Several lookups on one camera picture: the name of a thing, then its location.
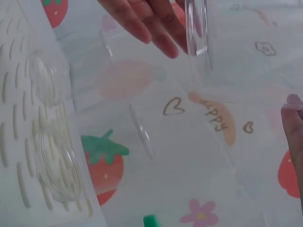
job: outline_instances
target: white plastic mold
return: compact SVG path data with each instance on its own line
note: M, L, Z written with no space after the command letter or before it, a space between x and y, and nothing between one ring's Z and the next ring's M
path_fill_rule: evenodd
M94 213L95 206L89 199L64 203L55 200L36 173L33 138L41 122L72 111L66 105L46 107L36 97L27 56L40 48L38 43L19 2L0 0L1 226L58 226L92 217ZM80 138L69 138L73 144L80 142ZM63 167L64 162L51 152L52 141L49 146L51 160Z

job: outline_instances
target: finger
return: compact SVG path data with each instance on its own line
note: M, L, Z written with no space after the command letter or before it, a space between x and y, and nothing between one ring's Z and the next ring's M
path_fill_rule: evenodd
M185 11L185 0L176 0L176 3Z
M289 150L296 171L301 198L303 198L303 120L298 105L303 105L297 95L290 95L287 103L296 107L284 106L281 110L282 123L288 141Z
M170 36L187 53L186 30L169 0L151 0L150 5Z
M287 98L287 103L290 105L299 105L302 102L297 95L290 95ZM303 120L298 111L289 105L282 108L281 117L292 160L295 165L299 153L303 150Z
M164 27L154 14L149 3L145 0L128 0L138 18L145 24L151 33L152 42L168 57L176 58L178 49L171 40Z
M127 0L98 0L103 8L130 34L148 44L151 34Z

